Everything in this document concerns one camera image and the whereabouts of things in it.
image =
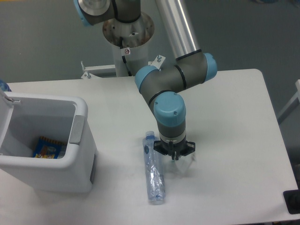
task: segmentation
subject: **transparent plastic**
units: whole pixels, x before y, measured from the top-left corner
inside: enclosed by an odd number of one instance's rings
[[[2,80],[0,80],[0,89],[2,91],[11,91],[11,89],[9,88],[9,85]]]
[[[142,141],[148,200],[151,204],[162,204],[165,199],[165,180],[162,155],[154,151],[154,141],[158,140],[153,131],[146,133]]]

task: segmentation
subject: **screw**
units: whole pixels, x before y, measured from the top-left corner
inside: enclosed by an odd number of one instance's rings
[[[82,70],[84,71],[85,70],[85,66],[83,64],[83,61],[81,61],[81,66],[82,66]]]
[[[160,60],[162,59],[161,55],[157,56],[157,61],[160,62]]]

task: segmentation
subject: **silver metal tube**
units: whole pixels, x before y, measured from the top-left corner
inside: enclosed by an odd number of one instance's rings
[[[199,50],[183,0],[156,0],[176,58]]]
[[[78,0],[80,8],[89,15],[102,15],[110,5],[110,0]]]

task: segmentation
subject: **bin lid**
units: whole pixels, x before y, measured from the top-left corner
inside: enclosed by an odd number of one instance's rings
[[[4,140],[14,105],[10,98],[0,89],[0,147]]]

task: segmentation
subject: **light blue joint cap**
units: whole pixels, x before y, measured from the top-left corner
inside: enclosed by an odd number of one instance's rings
[[[145,67],[142,67],[136,73],[136,75],[135,75],[135,84],[136,84],[136,86],[137,86],[137,88],[138,88],[139,91],[140,91],[141,84],[142,84],[143,80],[153,70],[158,70],[158,69],[155,66],[145,66]]]
[[[81,19],[83,25],[84,25],[85,27],[91,26],[91,24],[85,19],[85,17],[84,17],[84,15],[83,15],[82,11],[81,11],[80,8],[79,8],[78,0],[73,0],[73,2],[74,2],[74,5],[75,5],[76,10],[77,10],[77,13],[78,13],[78,15],[79,15],[79,17],[80,17],[80,19]]]
[[[186,118],[183,98],[172,91],[161,93],[154,102],[154,116],[166,127],[176,127]]]
[[[155,135],[154,135],[154,131],[150,130],[150,131],[147,131],[146,132],[146,139],[151,139],[151,138],[155,138]]]
[[[207,61],[207,73],[204,82],[207,82],[216,76],[218,68],[217,68],[217,63],[211,54],[204,53],[204,55]]]

